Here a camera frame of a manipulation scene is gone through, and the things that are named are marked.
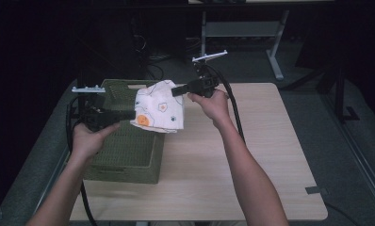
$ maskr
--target table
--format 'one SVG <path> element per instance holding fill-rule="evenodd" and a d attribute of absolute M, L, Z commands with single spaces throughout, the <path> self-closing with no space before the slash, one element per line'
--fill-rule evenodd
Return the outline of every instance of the table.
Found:
<path fill-rule="evenodd" d="M 325 219 L 320 194 L 306 192 L 317 184 L 276 86 L 231 86 L 247 146 L 274 183 L 287 218 Z M 187 97 L 185 129 L 166 135 L 157 185 L 85 181 L 85 186 L 97 220 L 244 220 L 220 134 Z M 80 196 L 71 220 L 87 220 Z"/>
<path fill-rule="evenodd" d="M 294 2 L 333 2 L 334 0 L 246 0 L 246 3 L 294 3 Z M 197 0 L 189 0 L 190 4 L 201 4 Z M 285 9 L 279 21 L 266 21 L 266 22 L 207 22 L 206 12 L 203 12 L 202 20 L 202 48 L 201 57 L 205 55 L 205 38 L 206 37 L 274 37 L 275 41 L 270 49 L 268 49 L 267 57 L 270 66 L 273 70 L 277 80 L 283 80 L 281 68 L 279 67 L 276 59 L 276 52 L 279 47 L 282 35 L 285 30 L 285 23 L 287 21 L 289 10 Z"/>

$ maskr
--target black wall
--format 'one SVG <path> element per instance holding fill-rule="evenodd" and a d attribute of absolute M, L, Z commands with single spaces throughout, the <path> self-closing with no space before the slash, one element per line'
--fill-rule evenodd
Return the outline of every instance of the black wall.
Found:
<path fill-rule="evenodd" d="M 375 113 L 375 1 L 326 8 L 310 27 L 297 66 L 337 62 Z"/>
<path fill-rule="evenodd" d="M 0 204 L 75 78 L 141 77 L 128 18 L 89 2 L 0 0 Z"/>

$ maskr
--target left hand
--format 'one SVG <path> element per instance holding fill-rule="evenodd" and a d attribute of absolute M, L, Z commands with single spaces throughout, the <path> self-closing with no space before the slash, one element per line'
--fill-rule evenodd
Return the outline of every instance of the left hand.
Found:
<path fill-rule="evenodd" d="M 84 123 L 79 123 L 73 129 L 72 156 L 83 161 L 92 159 L 102 149 L 106 137 L 119 128 L 120 124 L 115 123 L 100 131 L 91 132 Z"/>

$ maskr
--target dark background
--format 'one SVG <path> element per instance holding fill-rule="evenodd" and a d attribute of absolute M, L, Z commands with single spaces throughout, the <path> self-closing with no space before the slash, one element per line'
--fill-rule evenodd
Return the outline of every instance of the dark background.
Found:
<path fill-rule="evenodd" d="M 310 13 L 291 10 L 284 37 L 305 39 L 299 67 L 339 62 L 375 112 L 375 3 L 340 2 Z M 90 86 L 104 78 L 142 79 L 150 53 L 136 51 L 141 43 L 133 34 L 180 58 L 185 37 L 200 36 L 200 28 L 192 28 L 200 27 L 197 12 L 137 16 L 80 8 L 86 5 L 0 0 L 0 203 L 75 78 Z"/>

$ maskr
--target hand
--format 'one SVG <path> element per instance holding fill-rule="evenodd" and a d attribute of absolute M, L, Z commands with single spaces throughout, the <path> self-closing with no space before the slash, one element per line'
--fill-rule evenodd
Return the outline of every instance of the hand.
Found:
<path fill-rule="evenodd" d="M 205 98 L 194 93 L 189 93 L 187 96 L 192 102 L 196 102 L 202 107 L 204 114 L 213 120 L 216 127 L 222 121 L 230 120 L 228 99 L 225 92 L 215 89 L 211 98 Z"/>
<path fill-rule="evenodd" d="M 77 159 L 87 161 L 92 159 L 103 147 L 103 143 L 108 135 L 120 128 L 119 123 L 91 132 L 84 124 L 79 123 L 73 129 L 73 154 Z"/>

